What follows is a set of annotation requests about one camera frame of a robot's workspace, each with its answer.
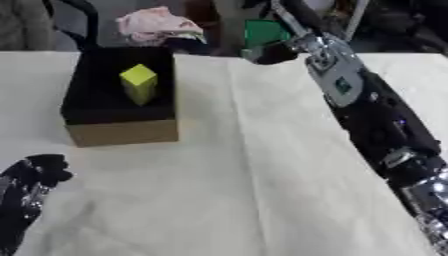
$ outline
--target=robotic hand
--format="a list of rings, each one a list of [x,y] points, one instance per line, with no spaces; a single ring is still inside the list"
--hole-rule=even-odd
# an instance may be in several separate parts
[[[435,140],[416,114],[339,38],[324,33],[301,0],[264,3],[293,35],[286,42],[246,51],[258,64],[295,58],[299,50],[325,101],[372,169],[389,185],[441,255],[448,255],[448,168]]]
[[[30,156],[0,174],[0,256],[13,255],[59,182],[72,178],[62,155]]]

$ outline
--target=white tablecloth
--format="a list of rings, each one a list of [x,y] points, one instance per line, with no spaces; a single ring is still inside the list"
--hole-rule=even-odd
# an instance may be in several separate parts
[[[0,54],[0,168],[63,153],[76,173],[17,255],[432,255],[303,59],[177,56],[180,142],[79,149],[58,113],[77,57]],[[448,143],[448,62],[363,57]]]

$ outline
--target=black box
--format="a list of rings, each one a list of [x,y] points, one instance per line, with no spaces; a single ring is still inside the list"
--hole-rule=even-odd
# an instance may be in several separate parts
[[[143,64],[158,76],[145,106],[127,97],[120,73]],[[177,141],[174,57],[155,47],[98,48],[81,54],[61,114],[81,147]]]

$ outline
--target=pink cloth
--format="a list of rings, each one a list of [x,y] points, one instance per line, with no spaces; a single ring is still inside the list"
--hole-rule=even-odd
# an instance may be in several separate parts
[[[138,44],[160,45],[169,37],[203,40],[204,31],[199,26],[173,15],[166,6],[140,10],[116,21],[119,32]]]

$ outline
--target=green object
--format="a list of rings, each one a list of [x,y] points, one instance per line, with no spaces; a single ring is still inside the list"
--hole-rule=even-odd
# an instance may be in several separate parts
[[[126,94],[135,104],[143,106],[155,96],[157,74],[142,64],[120,74]]]
[[[336,89],[338,89],[338,91],[344,95],[352,89],[352,86],[344,78],[341,77],[336,80]]]
[[[291,38],[288,31],[280,23],[270,20],[246,20],[245,48],[250,49],[275,41]]]

